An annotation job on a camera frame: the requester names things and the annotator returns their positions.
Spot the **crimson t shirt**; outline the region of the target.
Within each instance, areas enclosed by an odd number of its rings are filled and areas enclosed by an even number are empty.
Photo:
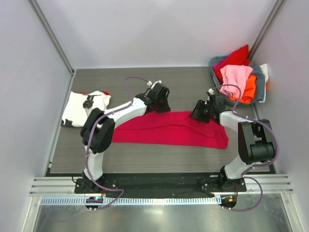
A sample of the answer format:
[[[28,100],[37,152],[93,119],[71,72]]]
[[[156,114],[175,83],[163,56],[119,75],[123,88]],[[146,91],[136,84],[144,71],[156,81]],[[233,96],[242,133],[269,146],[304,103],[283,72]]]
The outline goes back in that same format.
[[[189,117],[190,112],[148,113],[118,126],[114,143],[199,146],[226,149],[229,138],[223,126]]]

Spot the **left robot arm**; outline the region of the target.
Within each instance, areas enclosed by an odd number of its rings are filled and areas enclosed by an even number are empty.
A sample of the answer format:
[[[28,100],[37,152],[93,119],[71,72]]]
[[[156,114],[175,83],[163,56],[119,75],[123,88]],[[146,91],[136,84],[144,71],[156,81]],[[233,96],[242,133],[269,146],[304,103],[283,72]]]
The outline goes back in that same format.
[[[132,97],[127,103],[108,110],[100,110],[89,97],[83,103],[87,120],[80,136],[86,151],[82,178],[77,179],[75,192],[98,193],[104,185],[103,157],[112,143],[114,130],[123,123],[147,113],[170,111],[169,88],[161,81],[149,83],[146,92]]]

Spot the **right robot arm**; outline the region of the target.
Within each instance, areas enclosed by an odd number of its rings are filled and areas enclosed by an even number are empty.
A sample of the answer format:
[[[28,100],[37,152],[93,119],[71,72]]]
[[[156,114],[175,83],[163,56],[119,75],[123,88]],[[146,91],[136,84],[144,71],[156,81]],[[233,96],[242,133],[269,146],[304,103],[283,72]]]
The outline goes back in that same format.
[[[223,166],[218,175],[217,185],[221,191],[234,191],[248,171],[269,166],[277,157],[278,142],[270,121],[226,110],[222,94],[209,95],[207,101],[198,100],[189,117],[203,123],[215,122],[238,134],[238,155]]]

